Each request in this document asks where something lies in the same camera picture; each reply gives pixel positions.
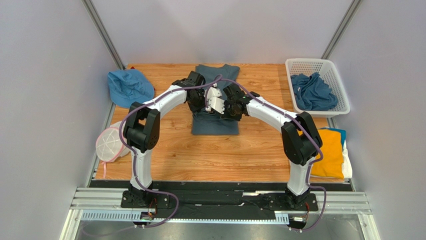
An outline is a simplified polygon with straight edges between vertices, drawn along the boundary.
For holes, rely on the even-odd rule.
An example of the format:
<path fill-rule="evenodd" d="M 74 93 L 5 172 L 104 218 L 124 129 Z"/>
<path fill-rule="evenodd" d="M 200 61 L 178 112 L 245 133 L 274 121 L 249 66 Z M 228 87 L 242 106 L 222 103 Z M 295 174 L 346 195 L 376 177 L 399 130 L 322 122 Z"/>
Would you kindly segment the white plastic basket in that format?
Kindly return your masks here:
<path fill-rule="evenodd" d="M 320 58 L 289 58 L 285 61 L 285 67 L 288 77 L 300 74 L 309 77 L 313 73 L 318 73 L 324 83 L 331 88 L 331 93 L 336 96 L 336 107 L 327 111 L 309 110 L 308 113 L 313 118 L 332 118 L 346 115 L 351 111 L 341 76 L 332 61 Z"/>

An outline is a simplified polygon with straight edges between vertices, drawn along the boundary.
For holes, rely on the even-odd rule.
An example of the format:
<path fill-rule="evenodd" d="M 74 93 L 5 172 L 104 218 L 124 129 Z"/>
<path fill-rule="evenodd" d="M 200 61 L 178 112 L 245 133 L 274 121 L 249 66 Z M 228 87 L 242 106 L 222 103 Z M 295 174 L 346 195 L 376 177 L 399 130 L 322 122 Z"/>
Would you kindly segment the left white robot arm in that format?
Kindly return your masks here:
<path fill-rule="evenodd" d="M 188 103 L 192 110 L 205 105 L 205 78 L 191 71 L 187 78 L 176 80 L 159 96 L 144 103 L 134 102 L 120 127 L 125 146 L 132 152 L 132 177 L 123 192 L 121 207 L 146 208 L 160 192 L 153 190 L 152 153 L 160 139 L 161 118 L 180 104 Z"/>

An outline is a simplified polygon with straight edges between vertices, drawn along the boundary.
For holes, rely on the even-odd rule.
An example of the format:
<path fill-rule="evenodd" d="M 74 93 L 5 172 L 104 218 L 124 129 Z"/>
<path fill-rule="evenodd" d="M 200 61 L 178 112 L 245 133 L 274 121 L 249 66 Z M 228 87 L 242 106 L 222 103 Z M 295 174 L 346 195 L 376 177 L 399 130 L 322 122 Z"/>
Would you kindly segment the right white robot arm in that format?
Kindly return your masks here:
<path fill-rule="evenodd" d="M 233 83 L 224 88 L 227 97 L 224 117 L 240 120 L 242 115 L 257 118 L 281 133 L 283 150 L 290 161 L 290 179 L 284 193 L 284 202 L 296 209 L 305 205 L 310 194 L 311 168 L 324 154 L 318 129 L 307 112 L 286 111 L 266 101 L 255 92 L 244 93 Z"/>

